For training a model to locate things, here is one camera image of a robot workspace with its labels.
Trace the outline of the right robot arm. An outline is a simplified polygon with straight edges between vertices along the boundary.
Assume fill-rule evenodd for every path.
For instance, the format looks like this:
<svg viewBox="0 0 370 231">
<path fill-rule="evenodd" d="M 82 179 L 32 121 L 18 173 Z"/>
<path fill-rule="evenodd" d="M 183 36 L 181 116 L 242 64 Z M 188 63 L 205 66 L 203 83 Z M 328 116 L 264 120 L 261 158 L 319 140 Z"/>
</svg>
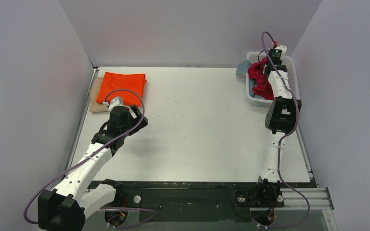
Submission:
<svg viewBox="0 0 370 231">
<path fill-rule="evenodd" d="M 253 200 L 259 207 L 275 207 L 283 202 L 280 192 L 283 183 L 280 178 L 281 160 L 287 136 L 296 128 L 301 101 L 291 91 L 288 71 L 281 58 L 270 58 L 264 73 L 271 85 L 274 100 L 265 118 L 265 127 L 270 131 L 270 137 L 264 167 L 257 183 L 259 189 L 254 191 Z"/>
</svg>

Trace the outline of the red t shirt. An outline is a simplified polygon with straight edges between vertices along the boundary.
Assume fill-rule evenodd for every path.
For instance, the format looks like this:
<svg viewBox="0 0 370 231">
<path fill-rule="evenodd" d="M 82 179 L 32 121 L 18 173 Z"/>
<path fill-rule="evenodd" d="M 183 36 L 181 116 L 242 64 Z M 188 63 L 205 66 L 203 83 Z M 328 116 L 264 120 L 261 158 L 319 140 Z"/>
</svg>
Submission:
<svg viewBox="0 0 370 231">
<path fill-rule="evenodd" d="M 259 62 L 253 63 L 248 69 L 249 79 L 252 79 L 256 85 L 252 87 L 253 94 L 260 96 L 265 100 L 273 100 L 274 94 L 270 83 L 268 82 L 266 75 L 263 74 L 264 64 L 266 64 L 267 58 L 263 58 Z"/>
</svg>

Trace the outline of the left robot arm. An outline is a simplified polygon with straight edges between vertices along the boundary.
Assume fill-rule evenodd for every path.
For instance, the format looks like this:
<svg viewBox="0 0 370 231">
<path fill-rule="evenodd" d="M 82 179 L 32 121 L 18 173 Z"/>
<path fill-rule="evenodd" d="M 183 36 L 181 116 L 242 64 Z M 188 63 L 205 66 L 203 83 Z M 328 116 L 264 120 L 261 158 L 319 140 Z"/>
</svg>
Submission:
<svg viewBox="0 0 370 231">
<path fill-rule="evenodd" d="M 80 231 L 86 219 L 103 205 L 118 207 L 124 193 L 113 184 L 101 183 L 86 192 L 93 178 L 131 136 L 148 125 L 136 105 L 115 106 L 109 119 L 93 136 L 86 153 L 51 190 L 38 196 L 38 227 L 46 231 Z"/>
</svg>

